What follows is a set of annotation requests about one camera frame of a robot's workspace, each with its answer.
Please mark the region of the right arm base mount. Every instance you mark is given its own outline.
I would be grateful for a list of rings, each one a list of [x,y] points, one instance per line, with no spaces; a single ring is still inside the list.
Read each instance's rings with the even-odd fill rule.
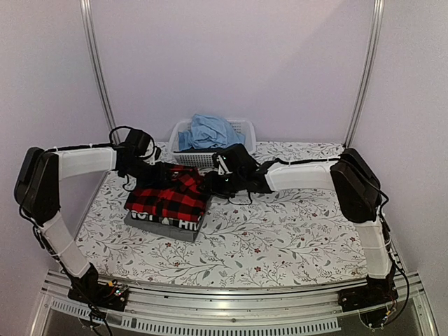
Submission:
[[[346,288],[337,294],[343,312],[370,309],[362,313],[360,319],[371,329],[384,327],[397,308],[398,292],[391,277],[374,279],[368,276],[365,285]]]

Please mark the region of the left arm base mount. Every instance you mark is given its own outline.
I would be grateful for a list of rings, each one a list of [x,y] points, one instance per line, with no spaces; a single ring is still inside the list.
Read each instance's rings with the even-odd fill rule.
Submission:
[[[81,277],[67,274],[71,287],[68,298],[82,302],[92,307],[124,312],[129,297],[128,287],[112,280],[108,283],[99,282],[99,274],[94,265],[90,265]]]

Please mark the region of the grey shirt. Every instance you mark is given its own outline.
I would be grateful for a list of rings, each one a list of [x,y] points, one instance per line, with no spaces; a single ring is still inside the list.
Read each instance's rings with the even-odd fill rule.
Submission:
[[[176,239],[183,242],[195,242],[199,235],[198,231],[187,230],[173,225],[161,224],[152,221],[133,219],[128,213],[124,223],[133,228],[138,228],[144,232],[159,235],[166,238]]]

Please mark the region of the red black plaid shirt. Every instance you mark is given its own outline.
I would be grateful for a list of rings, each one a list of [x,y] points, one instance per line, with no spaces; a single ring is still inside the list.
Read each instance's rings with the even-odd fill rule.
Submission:
[[[204,177],[197,168],[158,162],[136,180],[124,208],[138,214],[197,222],[210,194],[203,190]]]

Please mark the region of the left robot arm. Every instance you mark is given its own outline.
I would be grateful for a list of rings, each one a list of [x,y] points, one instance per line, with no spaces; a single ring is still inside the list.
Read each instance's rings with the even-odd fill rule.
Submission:
[[[15,184],[20,215],[30,221],[52,257],[70,276],[84,277],[90,263],[74,243],[61,214],[60,181],[74,176],[116,171],[147,188],[162,178],[162,163],[147,163],[126,145],[106,143],[27,150]]]

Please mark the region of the black white plaid shirt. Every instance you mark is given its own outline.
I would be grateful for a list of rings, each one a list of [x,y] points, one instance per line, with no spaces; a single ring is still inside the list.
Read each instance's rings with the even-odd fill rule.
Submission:
[[[183,230],[197,232],[200,230],[203,222],[203,217],[199,217],[197,221],[182,220],[176,218],[167,218],[149,213],[139,213],[136,211],[129,211],[125,217],[125,222],[130,223],[157,223],[162,225],[170,225]]]

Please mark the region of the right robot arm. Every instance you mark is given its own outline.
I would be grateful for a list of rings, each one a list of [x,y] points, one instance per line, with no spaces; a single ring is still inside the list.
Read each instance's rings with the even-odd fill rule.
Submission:
[[[394,273],[391,236],[383,208],[388,197],[381,183],[357,150],[323,159],[287,162],[280,158],[261,164],[240,145],[213,154],[213,171],[206,173],[204,189],[221,198],[238,192],[269,194],[280,190],[323,189],[337,196],[342,215],[354,224],[367,262],[362,290],[367,305],[377,305],[389,294],[385,279]]]

